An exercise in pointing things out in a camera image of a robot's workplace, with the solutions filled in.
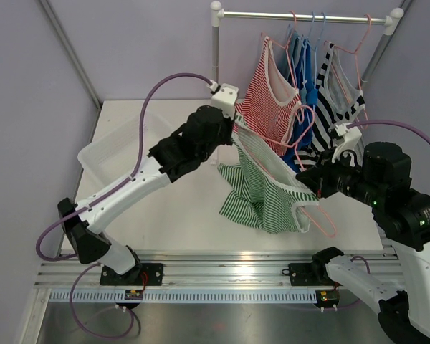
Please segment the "green striped tank top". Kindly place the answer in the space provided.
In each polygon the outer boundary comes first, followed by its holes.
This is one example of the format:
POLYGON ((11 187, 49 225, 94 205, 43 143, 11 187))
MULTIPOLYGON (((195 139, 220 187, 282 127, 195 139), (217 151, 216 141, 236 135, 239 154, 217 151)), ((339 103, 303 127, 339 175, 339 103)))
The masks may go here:
POLYGON ((296 179, 296 173, 236 114, 232 141, 239 162, 220 163, 218 172, 231 186, 219 213, 243 226, 270 234, 305 233, 305 210, 318 206, 316 196, 296 179))

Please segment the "red striped tank top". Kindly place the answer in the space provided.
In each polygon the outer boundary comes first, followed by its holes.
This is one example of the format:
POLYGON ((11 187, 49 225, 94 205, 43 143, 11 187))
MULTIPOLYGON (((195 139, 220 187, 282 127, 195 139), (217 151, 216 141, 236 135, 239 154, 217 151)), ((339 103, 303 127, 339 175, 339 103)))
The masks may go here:
POLYGON ((236 111, 251 130, 266 138, 277 155, 283 156, 299 106, 299 92, 280 73, 274 59, 273 42, 265 36, 258 64, 236 111))

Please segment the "royal blue tank top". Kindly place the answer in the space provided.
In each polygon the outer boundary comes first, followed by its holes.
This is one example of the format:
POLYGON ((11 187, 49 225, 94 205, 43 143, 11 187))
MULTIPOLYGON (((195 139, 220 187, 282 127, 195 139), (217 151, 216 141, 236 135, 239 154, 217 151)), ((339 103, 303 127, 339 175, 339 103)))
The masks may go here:
MULTIPOLYGON (((313 110, 315 110, 315 107, 317 105, 317 89, 315 88, 315 90, 311 92, 310 95, 307 95, 305 98, 301 97, 301 92, 300 92, 300 99, 303 105, 309 105, 310 107, 313 108, 313 110)), ((307 108, 298 110, 297 114, 298 114, 298 119, 301 119, 302 114, 304 114, 304 120, 301 123, 299 120, 295 122, 293 126, 293 134, 289 142, 290 145, 297 141, 297 139, 304 133, 305 129, 309 128, 309 124, 312 121, 312 111, 307 108)), ((304 135, 304 137, 301 140, 299 140, 297 145, 297 150, 299 151, 302 148, 308 147, 309 144, 311 144, 312 139, 313 139, 313 131, 312 129, 309 129, 304 135)), ((282 160, 293 171, 295 172, 300 171, 300 166, 299 166, 299 163, 297 162, 294 148, 288 148, 287 152, 282 157, 282 160)))

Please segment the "light blue hanger of teal top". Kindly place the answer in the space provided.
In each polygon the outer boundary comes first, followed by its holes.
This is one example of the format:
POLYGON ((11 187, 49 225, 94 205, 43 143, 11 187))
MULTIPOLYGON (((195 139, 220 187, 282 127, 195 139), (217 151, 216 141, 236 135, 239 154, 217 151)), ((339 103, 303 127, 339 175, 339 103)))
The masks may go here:
POLYGON ((317 73, 315 71, 315 48, 310 42, 310 36, 315 23, 315 13, 312 13, 310 29, 307 35, 299 35, 295 24, 287 28, 288 47, 282 55, 280 71, 291 85, 294 85, 305 98, 315 90, 317 73))

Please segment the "teal tank top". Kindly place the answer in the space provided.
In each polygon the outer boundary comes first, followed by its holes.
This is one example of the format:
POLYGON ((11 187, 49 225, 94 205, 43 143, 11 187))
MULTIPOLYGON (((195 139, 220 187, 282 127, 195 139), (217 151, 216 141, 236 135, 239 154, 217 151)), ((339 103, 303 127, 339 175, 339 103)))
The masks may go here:
POLYGON ((288 55, 290 58, 290 64, 292 66, 292 72, 290 72, 290 66, 288 65, 287 55, 284 52, 278 62, 278 69, 281 75, 291 84, 295 85, 298 90, 302 90, 302 65, 303 65, 303 53, 302 53, 302 41, 301 37, 297 32, 291 34, 288 55))

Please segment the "pink hanger of red top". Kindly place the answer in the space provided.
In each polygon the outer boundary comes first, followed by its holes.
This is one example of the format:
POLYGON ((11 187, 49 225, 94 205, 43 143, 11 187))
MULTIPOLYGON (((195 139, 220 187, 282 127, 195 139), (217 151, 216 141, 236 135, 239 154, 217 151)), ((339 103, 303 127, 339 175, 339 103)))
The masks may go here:
POLYGON ((279 58, 278 69, 285 80, 299 92, 300 102, 306 107, 298 111, 298 121, 294 124, 291 144, 297 149, 308 147, 313 139, 313 110, 317 106, 316 74, 312 66, 311 45, 307 37, 296 31, 297 23, 293 21, 287 27, 285 52, 279 58))

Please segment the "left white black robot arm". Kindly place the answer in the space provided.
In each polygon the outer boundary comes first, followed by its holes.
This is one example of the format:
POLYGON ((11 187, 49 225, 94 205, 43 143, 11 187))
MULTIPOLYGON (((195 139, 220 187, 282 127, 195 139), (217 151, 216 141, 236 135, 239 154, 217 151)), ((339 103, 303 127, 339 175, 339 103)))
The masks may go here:
POLYGON ((226 111, 203 105, 168 137, 159 140, 139 164, 138 170, 116 180, 97 194, 58 205, 62 228, 82 264, 107 267, 114 279, 133 285, 142 263, 127 245, 117 243, 106 228, 124 211, 149 194, 195 171, 220 145, 231 145, 236 109, 226 111))

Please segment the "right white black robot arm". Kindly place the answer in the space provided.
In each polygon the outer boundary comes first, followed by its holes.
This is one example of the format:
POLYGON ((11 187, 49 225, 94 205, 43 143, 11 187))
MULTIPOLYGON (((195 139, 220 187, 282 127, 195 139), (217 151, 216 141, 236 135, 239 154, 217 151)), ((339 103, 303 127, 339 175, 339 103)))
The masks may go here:
POLYGON ((363 162, 354 166, 350 158, 333 154, 321 153, 297 180, 319 198, 342 193, 369 206, 396 251, 405 288, 385 286, 335 247, 313 255, 312 278, 349 289, 394 343, 430 343, 430 195, 411 187, 412 160, 394 143, 367 145, 363 162))

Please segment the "black white striped tank top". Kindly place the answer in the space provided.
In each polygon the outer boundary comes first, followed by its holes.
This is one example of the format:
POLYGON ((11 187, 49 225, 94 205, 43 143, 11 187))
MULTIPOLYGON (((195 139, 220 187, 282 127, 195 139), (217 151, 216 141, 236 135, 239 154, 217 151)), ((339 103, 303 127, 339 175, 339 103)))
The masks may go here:
POLYGON ((339 50, 333 43, 325 47, 316 88, 317 105, 312 142, 298 151, 300 159, 295 161, 303 168, 312 167, 320 153, 335 147, 336 140, 330 136, 330 132, 336 125, 354 122, 366 108, 363 91, 349 82, 340 63, 339 50))

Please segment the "white plastic basket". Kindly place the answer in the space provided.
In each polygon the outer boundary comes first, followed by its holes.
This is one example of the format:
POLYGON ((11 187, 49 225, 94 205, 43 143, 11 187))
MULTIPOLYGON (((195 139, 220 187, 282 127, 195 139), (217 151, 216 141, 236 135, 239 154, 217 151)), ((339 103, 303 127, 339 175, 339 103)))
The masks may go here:
MULTIPOLYGON (((139 120, 139 114, 128 116, 78 153, 78 161, 98 188, 108 186, 134 169, 138 158, 139 120)), ((147 153, 177 127, 162 115, 148 110, 143 125, 143 152, 147 153)))

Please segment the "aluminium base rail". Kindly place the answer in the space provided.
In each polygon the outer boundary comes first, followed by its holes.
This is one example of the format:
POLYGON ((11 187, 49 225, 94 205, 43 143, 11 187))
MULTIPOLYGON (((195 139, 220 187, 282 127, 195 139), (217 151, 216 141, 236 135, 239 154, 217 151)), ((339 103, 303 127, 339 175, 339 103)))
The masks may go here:
MULTIPOLYGON (((190 253, 139 250, 142 262, 163 264, 162 287, 274 289, 290 286, 282 270, 290 263, 311 262, 314 253, 293 252, 216 252, 190 253)), ((383 252, 355 253, 368 261, 371 274, 380 281, 405 288, 403 271, 393 247, 383 252)), ((42 262, 34 280, 35 287, 69 287, 87 268, 77 259, 42 262)), ((100 267, 94 267, 81 279, 81 287, 94 287, 100 281, 100 267)))

